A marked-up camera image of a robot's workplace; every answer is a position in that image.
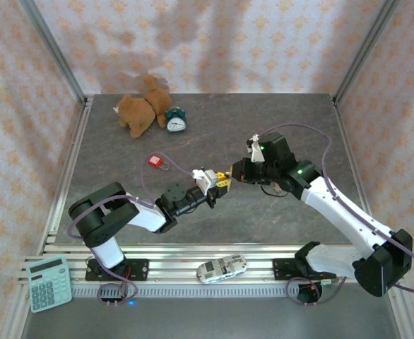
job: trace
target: floral wallpaper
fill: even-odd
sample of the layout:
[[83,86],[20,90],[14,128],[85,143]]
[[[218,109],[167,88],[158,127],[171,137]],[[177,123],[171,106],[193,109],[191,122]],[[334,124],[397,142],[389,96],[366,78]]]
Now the floral wallpaper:
[[78,110],[18,1],[0,1],[0,332],[23,257],[37,251]]
[[373,213],[414,238],[414,0],[400,2],[340,109]]
[[383,0],[37,0],[83,91],[334,93]]

